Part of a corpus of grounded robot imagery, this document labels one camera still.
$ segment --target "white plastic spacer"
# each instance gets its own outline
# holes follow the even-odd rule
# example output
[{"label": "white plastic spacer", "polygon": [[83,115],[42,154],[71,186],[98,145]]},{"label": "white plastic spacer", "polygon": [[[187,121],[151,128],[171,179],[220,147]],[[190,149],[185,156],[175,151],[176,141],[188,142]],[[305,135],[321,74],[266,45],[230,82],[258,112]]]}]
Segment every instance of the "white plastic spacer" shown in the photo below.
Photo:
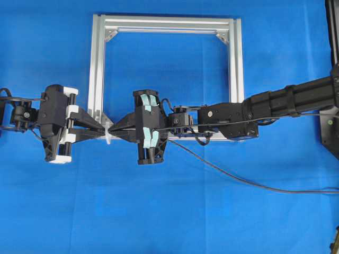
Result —
[{"label": "white plastic spacer", "polygon": [[61,135],[61,139],[60,139],[59,144],[65,144],[66,142],[75,143],[75,141],[76,141],[76,135],[75,134],[69,134],[68,129],[64,129],[64,131]]},{"label": "white plastic spacer", "polygon": [[70,163],[72,161],[71,156],[65,156],[65,155],[57,155],[55,157],[55,160],[50,161],[50,163],[53,164],[65,164],[65,163]]},{"label": "white plastic spacer", "polygon": [[71,113],[79,113],[79,106],[68,105],[67,108],[66,108],[66,119],[70,118]]},{"label": "white plastic spacer", "polygon": [[66,95],[67,97],[69,97],[70,94],[78,95],[78,94],[79,94],[79,90],[78,90],[78,89],[75,89],[75,88],[71,88],[71,87],[66,87],[66,86],[64,86],[64,95]]}]

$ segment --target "wire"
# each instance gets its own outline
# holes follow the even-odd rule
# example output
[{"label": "wire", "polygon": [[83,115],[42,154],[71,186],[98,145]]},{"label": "wire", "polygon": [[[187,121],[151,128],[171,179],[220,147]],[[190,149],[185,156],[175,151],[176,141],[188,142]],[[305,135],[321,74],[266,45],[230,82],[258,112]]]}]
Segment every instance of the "wire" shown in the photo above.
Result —
[{"label": "wire", "polygon": [[33,129],[30,129],[30,131],[34,134],[34,136],[35,136],[38,140],[43,141],[43,138],[42,138],[41,136],[37,135],[37,133],[36,133]]},{"label": "wire", "polygon": [[211,140],[211,136],[212,134],[211,133],[207,133],[205,134],[205,138],[206,138],[206,142],[203,142],[199,139],[198,137],[198,134],[193,130],[192,127],[189,127],[189,129],[191,130],[191,132],[194,134],[194,137],[195,137],[195,140],[202,146],[207,146],[209,143],[210,143],[210,140]]},{"label": "wire", "polygon": [[[7,88],[0,88],[0,94],[1,94],[2,91],[4,91],[7,94],[8,97],[12,97],[11,91],[9,89],[7,89]],[[15,103],[14,102],[11,102],[11,105],[13,107],[15,107]]]},{"label": "wire", "polygon": [[198,158],[199,160],[201,160],[202,162],[204,162],[208,166],[222,172],[223,174],[227,175],[228,177],[233,178],[234,180],[236,180],[240,183],[243,183],[243,184],[251,185],[251,186],[254,186],[254,187],[266,189],[266,190],[273,191],[273,192],[286,193],[286,194],[339,194],[339,192],[331,191],[331,190],[285,190],[285,189],[278,189],[278,188],[272,188],[272,187],[268,187],[268,186],[265,186],[265,185],[262,185],[262,184],[258,184],[258,183],[255,183],[255,182],[252,182],[252,181],[249,181],[249,180],[245,180],[241,177],[237,177],[237,176],[217,167],[216,165],[210,163],[209,161],[206,161],[205,159],[201,158],[195,152],[191,151],[190,149],[183,146],[182,144],[179,144],[179,143],[177,143],[173,140],[170,140],[170,139],[168,139],[168,141],[175,144],[178,147],[181,147],[186,152],[192,154],[193,156],[195,156],[196,158]]},{"label": "wire", "polygon": [[162,108],[162,110],[165,111],[164,110],[164,102],[167,102],[169,109],[172,110],[172,112],[174,112],[174,109],[172,108],[172,105],[171,105],[170,101],[167,98],[164,98],[164,99],[161,100],[161,108]]},{"label": "wire", "polygon": [[12,101],[12,102],[44,102],[45,99],[26,99],[21,97],[0,97],[0,101]]},{"label": "wire", "polygon": [[[323,114],[323,113],[302,113],[298,114],[298,116],[328,116],[328,117],[334,117],[338,118],[339,116],[333,115],[333,114]],[[224,126],[224,125],[231,125],[231,124],[239,124],[239,123],[249,123],[249,122],[257,122],[260,120],[278,120],[280,118],[286,118],[286,117],[292,117],[290,115],[280,115],[280,116],[270,116],[270,117],[260,117],[255,119],[249,119],[249,120],[242,120],[237,122],[228,122],[228,123],[201,123],[201,124],[190,124],[190,125],[183,125],[183,126],[177,126],[177,127],[166,127],[166,128],[158,128],[154,129],[154,131],[166,131],[166,130],[175,130],[175,129],[181,129],[181,128],[189,128],[189,127],[196,127],[196,126]]]}]

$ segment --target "screw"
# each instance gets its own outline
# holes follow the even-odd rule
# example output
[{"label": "screw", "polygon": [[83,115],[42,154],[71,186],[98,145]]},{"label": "screw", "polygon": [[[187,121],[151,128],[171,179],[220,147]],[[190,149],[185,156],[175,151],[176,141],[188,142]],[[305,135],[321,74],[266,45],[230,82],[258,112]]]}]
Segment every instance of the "screw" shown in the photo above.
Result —
[{"label": "screw", "polygon": [[25,112],[25,113],[23,113],[23,117],[24,118],[29,118],[31,115],[30,115],[30,113],[28,113],[28,112]]}]

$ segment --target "blue fabric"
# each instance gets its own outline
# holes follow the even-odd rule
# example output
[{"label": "blue fabric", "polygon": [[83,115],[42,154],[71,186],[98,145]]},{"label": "blue fabric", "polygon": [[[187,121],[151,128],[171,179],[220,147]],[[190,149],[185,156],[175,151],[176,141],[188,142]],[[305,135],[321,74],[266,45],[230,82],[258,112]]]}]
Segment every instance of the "blue fabric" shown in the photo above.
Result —
[{"label": "blue fabric", "polygon": [[[327,76],[324,1],[1,1],[0,86],[37,97],[78,88],[87,107],[94,13],[241,17],[245,96]],[[226,50],[209,35],[118,34],[107,47],[104,110],[133,110],[152,88],[174,105],[227,101]],[[186,146],[230,172],[288,189],[339,186],[317,119],[284,119],[260,138]],[[134,144],[87,141],[73,162],[43,162],[31,133],[0,138],[0,253],[329,253],[339,200],[244,186],[168,144],[137,166]]]}]

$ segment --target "metal corner bracket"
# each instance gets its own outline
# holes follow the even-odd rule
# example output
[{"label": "metal corner bracket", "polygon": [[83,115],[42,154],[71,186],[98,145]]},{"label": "metal corner bracket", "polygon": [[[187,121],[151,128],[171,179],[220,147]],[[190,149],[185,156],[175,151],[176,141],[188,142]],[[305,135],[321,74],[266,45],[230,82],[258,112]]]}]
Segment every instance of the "metal corner bracket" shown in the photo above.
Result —
[{"label": "metal corner bracket", "polygon": [[[194,33],[214,34],[228,47],[229,101],[244,100],[242,23],[241,19],[213,19],[195,17],[154,17],[93,15],[90,87],[88,113],[98,122],[113,123],[103,113],[105,46],[118,33]],[[227,140],[221,133],[211,140]]]}]

